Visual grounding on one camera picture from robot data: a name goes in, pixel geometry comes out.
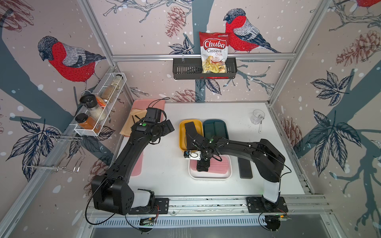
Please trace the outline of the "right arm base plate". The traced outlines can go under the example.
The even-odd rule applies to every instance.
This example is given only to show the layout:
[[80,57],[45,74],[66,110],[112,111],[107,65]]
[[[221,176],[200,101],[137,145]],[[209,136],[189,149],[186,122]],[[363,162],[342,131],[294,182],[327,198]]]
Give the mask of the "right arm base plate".
[[262,196],[246,197],[249,213],[288,213],[288,207],[284,197],[280,197],[276,203],[272,203]]

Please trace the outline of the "black pencil case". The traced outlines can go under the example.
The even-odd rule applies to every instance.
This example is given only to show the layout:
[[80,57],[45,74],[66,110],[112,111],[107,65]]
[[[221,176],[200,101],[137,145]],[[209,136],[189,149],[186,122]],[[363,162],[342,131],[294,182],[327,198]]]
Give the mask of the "black pencil case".
[[252,179],[251,162],[247,159],[238,158],[239,175],[241,179]]
[[200,139],[201,136],[197,133],[194,122],[189,122],[185,124],[186,129],[186,148],[189,151],[195,151],[200,149]]

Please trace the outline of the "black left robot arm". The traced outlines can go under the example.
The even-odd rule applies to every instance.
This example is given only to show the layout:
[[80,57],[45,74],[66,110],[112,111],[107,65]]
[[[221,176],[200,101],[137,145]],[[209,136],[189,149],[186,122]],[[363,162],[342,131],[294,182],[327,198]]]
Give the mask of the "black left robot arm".
[[154,210],[154,192],[146,189],[133,191],[129,186],[132,171],[149,144],[174,131],[172,123],[162,116],[165,112],[148,107],[146,115],[131,127],[131,134],[116,161],[102,176],[95,176],[91,183],[95,209],[113,214],[127,215],[134,209],[144,212]]

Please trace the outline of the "pink pencil case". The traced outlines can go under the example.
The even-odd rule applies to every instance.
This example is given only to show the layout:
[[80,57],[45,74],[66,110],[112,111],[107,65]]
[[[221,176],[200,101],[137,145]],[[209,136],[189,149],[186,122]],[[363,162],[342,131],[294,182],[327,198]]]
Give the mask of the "pink pencil case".
[[222,161],[211,159],[207,172],[214,174],[226,174],[230,169],[230,157],[228,155],[221,155],[221,159]]
[[135,166],[134,166],[134,169],[131,173],[131,177],[136,177],[138,175],[141,174],[141,171],[142,171],[142,163],[143,163],[143,152],[140,154]]

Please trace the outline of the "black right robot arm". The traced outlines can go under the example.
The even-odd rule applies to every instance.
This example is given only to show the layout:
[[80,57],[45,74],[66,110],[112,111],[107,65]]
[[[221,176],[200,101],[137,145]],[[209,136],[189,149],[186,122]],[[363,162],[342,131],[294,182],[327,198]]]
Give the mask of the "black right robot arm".
[[197,134],[191,139],[191,143],[200,151],[200,160],[196,166],[199,172],[207,172],[210,160],[219,161],[221,155],[236,156],[253,162],[264,179],[263,203],[271,206],[278,203],[285,158],[268,140],[240,142],[219,136],[207,139]]

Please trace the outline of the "green pencil case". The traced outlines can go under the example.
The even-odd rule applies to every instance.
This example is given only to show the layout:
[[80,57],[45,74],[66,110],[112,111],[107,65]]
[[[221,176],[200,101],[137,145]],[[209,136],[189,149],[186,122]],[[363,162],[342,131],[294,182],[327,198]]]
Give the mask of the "green pencil case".
[[205,138],[212,139],[215,136],[214,123],[206,123],[203,126]]
[[223,121],[214,122],[215,136],[229,139],[226,124]]

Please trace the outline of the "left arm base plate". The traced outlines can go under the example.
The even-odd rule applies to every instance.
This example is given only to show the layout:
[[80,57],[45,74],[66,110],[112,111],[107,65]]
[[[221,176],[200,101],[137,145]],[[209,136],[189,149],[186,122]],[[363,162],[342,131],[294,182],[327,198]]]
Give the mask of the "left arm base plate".
[[147,206],[132,208],[129,215],[168,214],[168,208],[168,198],[153,198],[148,202]]

